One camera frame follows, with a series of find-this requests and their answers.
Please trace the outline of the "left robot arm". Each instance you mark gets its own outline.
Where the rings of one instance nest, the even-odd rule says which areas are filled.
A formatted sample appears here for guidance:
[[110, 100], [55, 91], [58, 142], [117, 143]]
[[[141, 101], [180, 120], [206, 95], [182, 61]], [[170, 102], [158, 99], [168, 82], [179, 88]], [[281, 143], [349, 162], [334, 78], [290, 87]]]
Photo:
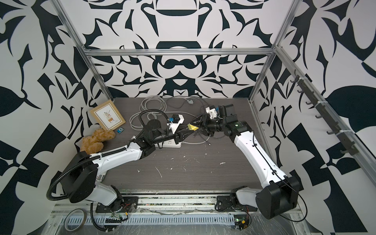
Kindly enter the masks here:
[[169, 140], [178, 144], [198, 130], [190, 123], [185, 125], [182, 115], [168, 117], [163, 111], [159, 113], [164, 116], [164, 121], [152, 119], [148, 123], [142, 122], [141, 133], [123, 147], [90, 155], [84, 151], [76, 154], [64, 172], [51, 183], [47, 199], [68, 199], [71, 203], [87, 200], [100, 203], [114, 212], [121, 210], [124, 199], [119, 190], [97, 181], [97, 177], [125, 163], [147, 157]]

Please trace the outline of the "yellow USB wall charger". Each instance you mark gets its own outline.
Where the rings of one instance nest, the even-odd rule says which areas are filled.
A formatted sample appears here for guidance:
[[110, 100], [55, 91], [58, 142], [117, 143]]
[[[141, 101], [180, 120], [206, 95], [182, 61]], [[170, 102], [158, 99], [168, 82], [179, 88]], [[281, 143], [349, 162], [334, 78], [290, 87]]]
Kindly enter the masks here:
[[199, 127], [197, 127], [197, 126], [195, 126], [195, 125], [192, 125], [192, 124], [188, 124], [188, 125], [187, 125], [187, 128], [188, 128], [189, 130], [192, 130], [192, 131], [196, 131], [196, 130], [199, 129]]

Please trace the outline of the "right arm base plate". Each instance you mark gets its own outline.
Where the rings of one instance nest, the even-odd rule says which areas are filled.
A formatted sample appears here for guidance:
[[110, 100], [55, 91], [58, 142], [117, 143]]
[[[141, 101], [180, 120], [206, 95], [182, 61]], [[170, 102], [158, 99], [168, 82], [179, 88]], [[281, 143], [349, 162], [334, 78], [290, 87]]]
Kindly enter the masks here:
[[252, 206], [242, 205], [233, 194], [217, 196], [214, 209], [218, 212], [257, 212], [258, 209]]

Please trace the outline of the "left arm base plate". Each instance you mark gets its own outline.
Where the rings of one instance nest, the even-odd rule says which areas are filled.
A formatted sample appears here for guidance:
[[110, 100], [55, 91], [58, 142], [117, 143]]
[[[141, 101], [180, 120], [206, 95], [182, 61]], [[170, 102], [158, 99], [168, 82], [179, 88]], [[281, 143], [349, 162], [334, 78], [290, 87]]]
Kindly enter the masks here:
[[139, 198], [136, 196], [126, 196], [122, 200], [117, 199], [109, 206], [98, 203], [96, 213], [123, 213], [132, 212], [138, 207]]

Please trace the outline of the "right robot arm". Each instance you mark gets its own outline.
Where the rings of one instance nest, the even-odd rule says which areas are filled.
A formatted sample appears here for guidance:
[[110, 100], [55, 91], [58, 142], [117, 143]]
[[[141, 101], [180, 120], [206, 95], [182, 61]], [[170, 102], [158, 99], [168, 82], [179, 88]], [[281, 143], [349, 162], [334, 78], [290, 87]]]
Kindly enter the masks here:
[[257, 208], [271, 219], [294, 209], [298, 204], [300, 183], [288, 177], [267, 155], [249, 124], [239, 121], [233, 105], [209, 106], [199, 124], [205, 135], [222, 132], [238, 147], [254, 169], [262, 190], [249, 187], [235, 190], [239, 204]]

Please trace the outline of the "white power strip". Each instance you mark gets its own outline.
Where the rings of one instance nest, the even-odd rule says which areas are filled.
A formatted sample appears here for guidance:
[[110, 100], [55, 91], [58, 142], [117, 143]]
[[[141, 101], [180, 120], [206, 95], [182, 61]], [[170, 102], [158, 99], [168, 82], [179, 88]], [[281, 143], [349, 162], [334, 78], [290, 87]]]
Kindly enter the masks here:
[[156, 146], [160, 146], [163, 148], [180, 148], [182, 144], [181, 143], [176, 144], [174, 140], [168, 140], [168, 141], [159, 143]]

